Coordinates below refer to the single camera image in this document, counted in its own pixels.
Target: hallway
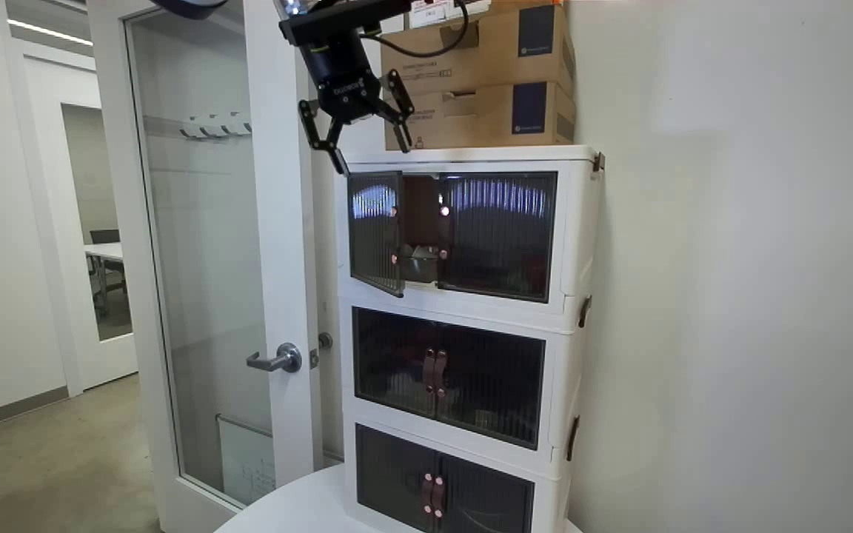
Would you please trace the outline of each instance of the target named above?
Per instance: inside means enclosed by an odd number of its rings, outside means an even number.
[[[153,533],[138,381],[0,421],[0,533]]]

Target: storage cabinet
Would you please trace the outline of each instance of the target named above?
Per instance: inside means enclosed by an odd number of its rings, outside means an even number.
[[[532,481],[358,427],[358,499],[416,530],[530,533]]]
[[[532,154],[338,182],[345,470],[378,530],[564,521],[600,178]]]

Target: drawer compartment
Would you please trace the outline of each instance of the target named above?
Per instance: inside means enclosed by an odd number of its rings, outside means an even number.
[[[547,302],[557,170],[350,178],[353,277]]]
[[[356,427],[358,502],[415,530],[530,533],[532,481]]]
[[[356,397],[538,447],[544,341],[356,308]]]

